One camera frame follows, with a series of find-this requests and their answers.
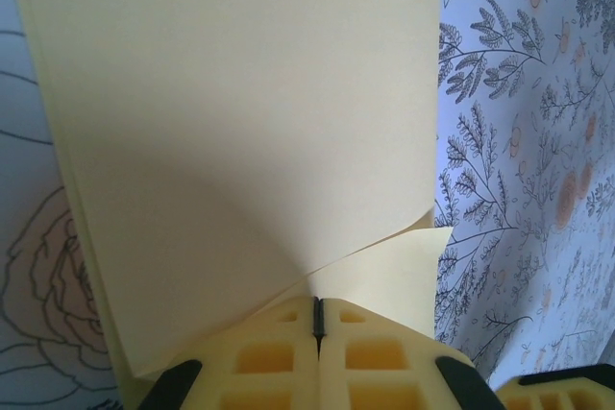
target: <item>stack of paper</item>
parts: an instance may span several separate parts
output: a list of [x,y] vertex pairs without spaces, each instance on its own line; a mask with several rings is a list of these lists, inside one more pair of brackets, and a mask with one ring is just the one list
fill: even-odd
[[289,287],[432,334],[447,231],[353,253],[429,217],[437,0],[19,2],[120,380]]

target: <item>paper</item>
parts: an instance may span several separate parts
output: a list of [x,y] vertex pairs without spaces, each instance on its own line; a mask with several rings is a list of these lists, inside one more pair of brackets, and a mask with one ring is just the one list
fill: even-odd
[[437,0],[20,3],[135,374],[431,208]]
[[433,338],[438,258],[452,228],[418,229],[310,274],[262,310],[305,295],[358,304]]

